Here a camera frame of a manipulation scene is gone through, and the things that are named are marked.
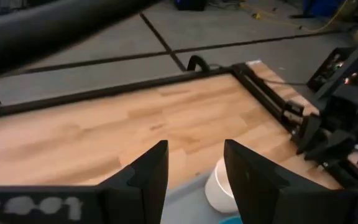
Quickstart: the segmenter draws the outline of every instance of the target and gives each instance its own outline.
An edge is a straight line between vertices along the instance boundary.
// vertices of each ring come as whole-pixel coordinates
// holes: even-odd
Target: white bowl
[[[216,163],[215,169],[206,182],[205,195],[211,206],[219,212],[233,213],[238,211],[223,158]]]

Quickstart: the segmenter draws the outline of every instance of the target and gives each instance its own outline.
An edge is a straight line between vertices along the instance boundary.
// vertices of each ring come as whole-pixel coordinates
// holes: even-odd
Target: floor tile
[[[178,54],[178,58],[187,65],[189,58],[196,54],[202,56],[208,63],[224,66],[261,60],[285,81],[305,83],[335,47],[347,47],[351,44],[351,38],[346,34],[332,34],[183,53]],[[294,88],[308,100],[314,100],[313,94],[307,87],[294,86]]]
[[[251,17],[251,10],[225,10],[211,6],[203,12],[178,11],[172,1],[163,1],[146,10],[144,14],[172,49],[309,33],[278,22],[289,22],[288,15],[300,13],[299,9],[277,0],[252,2],[266,11],[278,7],[276,16],[267,16],[269,21],[257,20]],[[292,22],[312,29],[322,26],[322,22],[316,19],[301,19]]]
[[[134,16],[30,67],[60,65],[164,50],[140,16]]]
[[[0,79],[4,105],[124,85],[180,73],[169,56],[127,60]]]

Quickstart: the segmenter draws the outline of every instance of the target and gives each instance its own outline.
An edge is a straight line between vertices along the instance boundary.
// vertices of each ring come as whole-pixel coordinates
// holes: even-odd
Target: yellow cable
[[[253,10],[257,11],[258,13],[262,13],[262,14],[265,14],[265,15],[268,15],[268,16],[275,16],[274,13],[267,12],[267,11],[265,11],[265,10],[263,10],[263,9],[258,8],[258,7],[251,6],[250,4],[240,3],[240,7],[241,7],[241,8],[246,8],[246,7],[248,7],[248,8],[250,8],[250,9],[253,9]]]
[[[329,25],[331,25],[331,24],[334,22],[334,20],[337,18],[337,16],[340,15],[341,11],[344,9],[344,6],[347,4],[347,2],[348,2],[348,0],[345,0],[345,1],[342,3],[341,7],[337,10],[337,12],[335,13],[335,15],[333,15],[332,18],[331,18],[324,26],[322,26],[322,27],[320,27],[320,28],[318,28],[318,29],[309,29],[309,28],[307,28],[307,27],[304,27],[304,26],[301,26],[301,25],[298,25],[298,24],[295,24],[295,23],[291,23],[291,22],[283,22],[283,21],[278,21],[278,20],[264,19],[264,18],[261,17],[261,16],[259,16],[259,18],[262,19],[262,20],[265,20],[265,21],[267,21],[267,22],[271,22],[271,23],[276,23],[276,24],[281,24],[281,25],[286,25],[286,26],[297,27],[297,28],[303,29],[303,30],[305,30],[305,31],[307,31],[307,32],[319,32],[319,31],[321,31],[321,30],[324,30],[325,28],[327,28]],[[245,8],[245,5],[244,5],[244,4],[240,4],[240,7],[241,7],[241,8]]]

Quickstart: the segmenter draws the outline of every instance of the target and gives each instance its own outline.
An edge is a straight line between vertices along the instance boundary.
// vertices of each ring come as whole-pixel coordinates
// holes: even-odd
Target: wooden tabletop
[[[262,63],[252,68],[281,80]],[[270,86],[315,110],[292,87]],[[161,139],[169,140],[169,188],[211,170],[225,139],[340,188],[322,168],[295,155],[289,134],[231,75],[0,118],[0,185],[97,184]]]

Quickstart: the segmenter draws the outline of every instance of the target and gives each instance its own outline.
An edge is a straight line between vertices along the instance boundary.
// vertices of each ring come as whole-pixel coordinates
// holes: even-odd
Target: black tube
[[[157,0],[61,0],[0,17],[0,74],[55,53]]]

